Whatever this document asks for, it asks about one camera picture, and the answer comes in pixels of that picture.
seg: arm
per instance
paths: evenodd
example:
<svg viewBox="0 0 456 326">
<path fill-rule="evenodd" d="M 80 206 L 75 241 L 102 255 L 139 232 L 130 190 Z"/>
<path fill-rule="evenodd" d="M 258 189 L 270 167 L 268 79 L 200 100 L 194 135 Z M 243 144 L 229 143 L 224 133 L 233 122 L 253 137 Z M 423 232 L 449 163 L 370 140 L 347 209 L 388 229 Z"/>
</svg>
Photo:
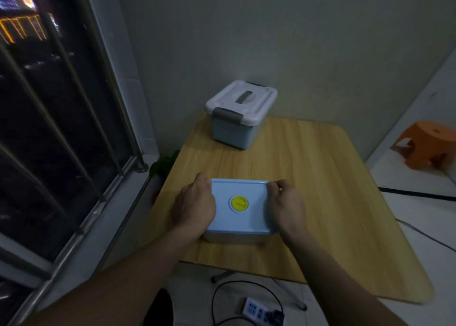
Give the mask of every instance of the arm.
<svg viewBox="0 0 456 326">
<path fill-rule="evenodd" d="M 176 197 L 174 227 L 145 248 L 99 273 L 24 326 L 139 325 L 185 250 L 215 217 L 211 180 L 199 173 Z"/>
<path fill-rule="evenodd" d="M 287 181 L 268 183 L 270 210 L 284 243 L 331 326 L 406 325 L 363 289 L 307 232 L 305 206 Z"/>
</svg>

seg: electrical outlet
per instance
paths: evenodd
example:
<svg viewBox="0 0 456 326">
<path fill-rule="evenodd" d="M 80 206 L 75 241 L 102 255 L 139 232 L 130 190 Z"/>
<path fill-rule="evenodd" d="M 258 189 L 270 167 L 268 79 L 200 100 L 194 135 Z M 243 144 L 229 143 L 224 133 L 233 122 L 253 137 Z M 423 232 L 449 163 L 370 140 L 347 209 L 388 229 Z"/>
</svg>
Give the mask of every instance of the electrical outlet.
<svg viewBox="0 0 456 326">
<path fill-rule="evenodd" d="M 271 326 L 266 317 L 267 312 L 269 312 L 269 308 L 259 304 L 250 297 L 247 297 L 245 300 L 244 309 L 242 310 L 242 314 L 258 326 Z"/>
</svg>

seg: table top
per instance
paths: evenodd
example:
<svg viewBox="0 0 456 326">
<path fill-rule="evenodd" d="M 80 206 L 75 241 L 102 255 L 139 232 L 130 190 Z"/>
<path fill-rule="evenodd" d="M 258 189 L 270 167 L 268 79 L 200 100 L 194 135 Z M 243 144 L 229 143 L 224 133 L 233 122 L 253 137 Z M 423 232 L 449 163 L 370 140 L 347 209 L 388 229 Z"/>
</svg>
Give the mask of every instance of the table top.
<svg viewBox="0 0 456 326">
<path fill-rule="evenodd" d="M 169 228 L 175 196 L 200 171 L 210 178 L 289 180 L 305 200 L 310 233 L 365 289 L 414 303 L 432 299 L 425 270 L 341 127 L 267 117 L 252 146 L 239 150 L 212 139 L 204 116 L 157 197 L 142 244 Z M 305 283 L 278 234 L 264 245 L 200 239 L 182 260 Z"/>
</svg>

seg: orange stool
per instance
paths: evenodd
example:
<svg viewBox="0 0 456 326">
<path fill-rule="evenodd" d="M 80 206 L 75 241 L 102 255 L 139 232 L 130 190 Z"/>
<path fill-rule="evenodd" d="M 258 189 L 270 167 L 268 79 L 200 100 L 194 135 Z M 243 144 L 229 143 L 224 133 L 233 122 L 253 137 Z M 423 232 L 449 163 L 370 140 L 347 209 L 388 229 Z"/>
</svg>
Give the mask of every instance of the orange stool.
<svg viewBox="0 0 456 326">
<path fill-rule="evenodd" d="M 409 138 L 412 153 L 405 163 L 411 169 L 425 167 L 431 161 L 437 168 L 451 163 L 456 150 L 456 130 L 432 121 L 418 121 L 407 128 L 396 140 Z"/>
</svg>

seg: plastic storage box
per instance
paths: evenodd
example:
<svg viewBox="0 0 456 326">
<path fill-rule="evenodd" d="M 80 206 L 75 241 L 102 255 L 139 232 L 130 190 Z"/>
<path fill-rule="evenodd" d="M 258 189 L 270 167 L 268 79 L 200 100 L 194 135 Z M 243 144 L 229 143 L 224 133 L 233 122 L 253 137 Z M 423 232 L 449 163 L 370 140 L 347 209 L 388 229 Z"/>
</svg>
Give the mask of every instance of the plastic storage box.
<svg viewBox="0 0 456 326">
<path fill-rule="evenodd" d="M 276 98 L 275 88 L 233 81 L 206 103 L 214 139 L 247 149 Z"/>
<path fill-rule="evenodd" d="M 264 243 L 276 233 L 269 215 L 267 181 L 212 179 L 217 213 L 203 238 L 221 243 Z"/>
</svg>

